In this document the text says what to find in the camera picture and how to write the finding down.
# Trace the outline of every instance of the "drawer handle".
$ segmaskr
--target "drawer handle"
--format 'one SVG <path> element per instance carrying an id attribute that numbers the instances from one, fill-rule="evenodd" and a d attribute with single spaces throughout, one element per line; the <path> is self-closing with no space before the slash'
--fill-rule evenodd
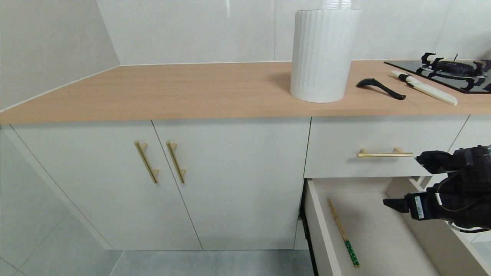
<path id="1" fill-rule="evenodd" d="M 184 174 L 186 173 L 186 169 L 181 169 L 179 167 L 179 163 L 177 163 L 176 155 L 174 154 L 174 150 L 177 147 L 176 143 L 170 143 L 170 141 L 165 142 L 167 145 L 167 149 L 169 150 L 170 157 L 172 158 L 172 162 L 174 163 L 174 167 L 176 167 L 177 175 L 179 176 L 179 180 L 184 184 Z"/>
<path id="2" fill-rule="evenodd" d="M 143 143 L 143 145 L 140 145 L 140 142 L 135 141 L 136 150 L 140 154 L 140 157 L 143 160 L 143 163 L 145 164 L 145 167 L 147 168 L 148 173 L 150 173 L 150 176 L 152 177 L 153 182 L 156 184 L 157 183 L 156 176 L 157 176 L 157 173 L 159 173 L 159 169 L 156 168 L 152 172 L 152 169 L 150 168 L 150 165 L 148 164 L 147 158 L 145 157 L 145 154 L 143 153 L 143 151 L 147 148 L 147 146 L 148 146 L 147 143 Z"/>
<path id="3" fill-rule="evenodd" d="M 392 153 L 367 153 L 366 149 L 360 149 L 360 152 L 356 154 L 357 157 L 413 157 L 412 152 L 403 152 L 401 148 L 395 148 Z"/>

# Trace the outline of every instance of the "green chopstick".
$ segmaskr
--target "green chopstick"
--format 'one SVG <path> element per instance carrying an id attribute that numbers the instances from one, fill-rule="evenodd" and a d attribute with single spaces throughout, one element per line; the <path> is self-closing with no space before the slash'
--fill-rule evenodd
<path id="1" fill-rule="evenodd" d="M 355 251 L 353 250 L 353 247 L 351 246 L 350 241 L 348 240 L 348 237 L 346 236 L 346 233 L 344 232 L 343 227 L 341 226 L 341 222 L 339 221 L 339 217 L 336 213 L 336 210 L 334 209 L 334 206 L 332 205 L 332 202 L 330 199 L 327 200 L 329 203 L 329 208 L 331 209 L 332 216 L 334 217 L 334 221 L 336 221 L 336 225 L 338 226 L 339 232 L 341 233 L 341 237 L 343 237 L 344 245 L 346 245 L 346 249 L 348 250 L 348 253 L 350 254 L 351 261 L 353 262 L 353 265 L 355 267 L 360 267 L 360 263 L 358 262 L 358 259 L 356 258 Z"/>

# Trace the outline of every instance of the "kitchen counter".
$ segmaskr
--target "kitchen counter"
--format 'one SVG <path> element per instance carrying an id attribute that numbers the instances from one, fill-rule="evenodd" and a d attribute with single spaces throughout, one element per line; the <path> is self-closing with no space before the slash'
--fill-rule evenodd
<path id="1" fill-rule="evenodd" d="M 355 60 L 345 97 L 317 104 L 290 95 L 290 62 L 119 66 L 43 94 L 0 113 L 0 123 L 182 118 L 429 115 L 491 113 L 491 95 L 466 95 L 418 77 L 459 100 L 451 106 L 389 76 L 383 60 Z M 407 95 L 357 88 L 375 78 Z"/>

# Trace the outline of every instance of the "white cabinet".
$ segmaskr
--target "white cabinet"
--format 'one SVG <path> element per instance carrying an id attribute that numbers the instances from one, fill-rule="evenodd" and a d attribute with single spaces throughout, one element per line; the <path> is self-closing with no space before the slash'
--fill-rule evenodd
<path id="1" fill-rule="evenodd" d="M 313 117 L 305 177 L 422 176 L 429 173 L 411 157 L 360 158 L 392 153 L 417 156 L 447 151 L 467 115 Z"/>
<path id="2" fill-rule="evenodd" d="M 459 148 L 491 144 L 491 115 L 471 115 L 452 144 L 450 153 Z"/>
<path id="3" fill-rule="evenodd" d="M 13 127 L 114 249 L 201 249 L 151 121 Z M 135 141 L 147 143 L 157 184 Z"/>
<path id="4" fill-rule="evenodd" d="M 293 249 L 309 122 L 154 121 L 203 249 Z"/>

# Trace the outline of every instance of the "white canister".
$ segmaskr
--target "white canister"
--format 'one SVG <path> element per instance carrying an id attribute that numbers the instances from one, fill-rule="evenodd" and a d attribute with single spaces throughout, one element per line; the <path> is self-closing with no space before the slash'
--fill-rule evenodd
<path id="1" fill-rule="evenodd" d="M 328 103 L 343 98 L 350 71 L 358 9 L 302 10 L 295 14 L 290 93 Z"/>

